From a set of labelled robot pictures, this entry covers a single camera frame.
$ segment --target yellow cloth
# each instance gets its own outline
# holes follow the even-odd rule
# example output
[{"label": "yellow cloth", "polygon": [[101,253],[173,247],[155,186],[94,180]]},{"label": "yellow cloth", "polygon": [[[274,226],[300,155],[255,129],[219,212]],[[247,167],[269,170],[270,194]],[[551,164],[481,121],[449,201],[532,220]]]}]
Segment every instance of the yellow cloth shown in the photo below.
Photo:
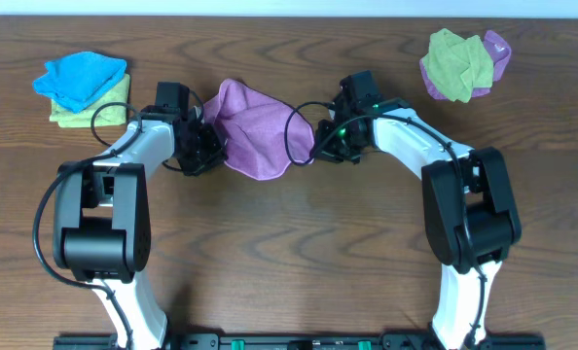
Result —
[{"label": "yellow cloth", "polygon": [[[50,122],[57,122],[59,127],[90,127],[90,119],[99,107],[108,102],[126,102],[129,95],[129,74],[114,87],[109,89],[101,98],[92,103],[80,113],[73,113],[52,100],[52,114]],[[108,107],[96,116],[95,126],[120,125],[126,121],[126,109],[123,107]]]},{"label": "yellow cloth", "polygon": [[492,58],[477,35],[464,40],[441,29],[430,36],[423,65],[427,77],[451,101],[468,102],[473,88],[492,87]]}]

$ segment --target wooden table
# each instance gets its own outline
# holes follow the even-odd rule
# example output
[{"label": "wooden table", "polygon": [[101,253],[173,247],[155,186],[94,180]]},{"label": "wooden table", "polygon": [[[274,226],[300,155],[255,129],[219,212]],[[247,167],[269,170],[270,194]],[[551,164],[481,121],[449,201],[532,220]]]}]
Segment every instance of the wooden table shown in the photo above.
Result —
[{"label": "wooden table", "polygon": [[[427,94],[418,60],[443,27],[463,37],[493,29],[511,44],[489,96],[463,104]],[[30,242],[57,167],[102,150],[88,129],[49,123],[49,100],[32,90],[44,62],[80,51],[125,58],[140,108],[158,81],[207,100],[224,79],[242,79],[297,105],[330,100],[341,78],[373,70],[385,96],[403,96],[452,139],[494,146],[507,160],[524,231],[492,287],[487,327],[578,348],[578,20],[0,17],[0,349],[113,331],[96,296],[51,279]],[[100,132],[114,140],[122,130]],[[424,329],[436,310],[440,266],[420,182],[387,155],[291,167],[269,182],[227,167],[199,178],[160,170],[149,196],[147,269],[180,331],[379,333]],[[50,205],[45,247],[52,222]]]}]

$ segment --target microfiber towel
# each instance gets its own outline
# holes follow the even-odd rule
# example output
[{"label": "microfiber towel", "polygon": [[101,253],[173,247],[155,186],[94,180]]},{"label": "microfiber towel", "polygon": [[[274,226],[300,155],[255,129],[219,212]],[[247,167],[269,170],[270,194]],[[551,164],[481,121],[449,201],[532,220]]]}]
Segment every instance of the microfiber towel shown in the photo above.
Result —
[{"label": "microfiber towel", "polygon": [[[232,169],[256,180],[280,177],[290,164],[285,153],[284,127],[292,108],[232,79],[204,104],[204,119],[227,139],[227,160]],[[312,128],[302,116],[289,124],[291,155],[308,159],[314,145]]]},{"label": "microfiber towel", "polygon": [[[57,122],[59,127],[90,127],[90,119],[99,107],[109,102],[126,102],[129,94],[129,74],[125,76],[109,91],[105,92],[96,102],[80,113],[73,113],[52,100],[52,114],[50,122]],[[126,122],[126,109],[123,107],[106,108],[96,116],[94,126],[120,125]]]},{"label": "microfiber towel", "polygon": [[442,29],[430,36],[422,61],[428,78],[451,101],[468,102],[473,88],[492,87],[492,59],[477,35],[464,40]]},{"label": "microfiber towel", "polygon": [[34,90],[79,113],[113,88],[125,74],[123,59],[79,52],[45,63],[47,74],[34,81]]},{"label": "microfiber towel", "polygon": [[[501,80],[503,76],[503,72],[505,72],[505,67],[510,62],[510,56],[512,55],[512,48],[510,45],[503,39],[500,35],[489,30],[486,32],[484,36],[484,48],[492,58],[492,62],[494,64],[494,74],[492,76],[492,81],[497,82]],[[425,65],[423,64],[423,60],[419,61],[419,66],[421,70],[421,76],[423,77],[423,82],[425,83],[425,87],[427,88],[427,92],[437,100],[446,100],[447,97],[444,96],[434,83],[429,80],[427,77],[427,73],[425,72]],[[471,97],[480,97],[490,93],[489,87],[475,87],[473,88],[473,92],[471,93]]]}]

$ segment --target purple towel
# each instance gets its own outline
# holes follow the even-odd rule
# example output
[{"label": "purple towel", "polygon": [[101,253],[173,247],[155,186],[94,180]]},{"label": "purple towel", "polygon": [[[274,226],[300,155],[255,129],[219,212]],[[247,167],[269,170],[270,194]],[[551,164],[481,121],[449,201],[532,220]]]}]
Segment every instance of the purple towel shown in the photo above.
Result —
[{"label": "purple towel", "polygon": [[[285,152],[284,127],[292,108],[227,79],[220,92],[204,104],[204,119],[227,138],[225,163],[256,180],[280,177],[290,161]],[[312,128],[302,117],[289,124],[291,155],[306,160],[314,145]]]},{"label": "purple towel", "polygon": [[[492,81],[497,82],[503,76],[505,67],[510,62],[512,48],[510,48],[510,45],[505,41],[505,39],[501,38],[500,35],[491,30],[487,31],[486,35],[484,36],[484,48],[486,48],[486,51],[494,62],[494,74],[492,76]],[[421,68],[421,76],[423,77],[423,82],[425,83],[425,87],[427,88],[427,92],[430,94],[430,96],[438,100],[448,100],[448,98],[446,98],[440,91],[438,91],[436,86],[434,86],[434,83],[432,83],[432,81],[430,81],[427,77],[427,72],[425,72],[423,60],[420,60],[418,65]],[[471,97],[480,97],[489,93],[489,87],[475,87],[473,88]]]}]

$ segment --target stack of cloths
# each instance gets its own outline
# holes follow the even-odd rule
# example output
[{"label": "stack of cloths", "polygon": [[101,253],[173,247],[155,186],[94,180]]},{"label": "stack of cloths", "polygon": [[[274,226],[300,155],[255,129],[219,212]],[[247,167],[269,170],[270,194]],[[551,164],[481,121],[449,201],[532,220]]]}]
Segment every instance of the stack of cloths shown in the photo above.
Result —
[{"label": "stack of cloths", "polygon": [[[96,109],[108,102],[126,102],[130,76],[123,59],[79,52],[47,62],[47,74],[34,81],[34,90],[52,100],[49,120],[60,127],[89,127]],[[105,109],[95,125],[126,121],[123,108]]]},{"label": "stack of cloths", "polygon": [[489,30],[484,41],[475,35],[466,40],[442,29],[430,36],[429,53],[419,62],[427,91],[435,99],[468,102],[490,93],[501,79],[512,49]]}]

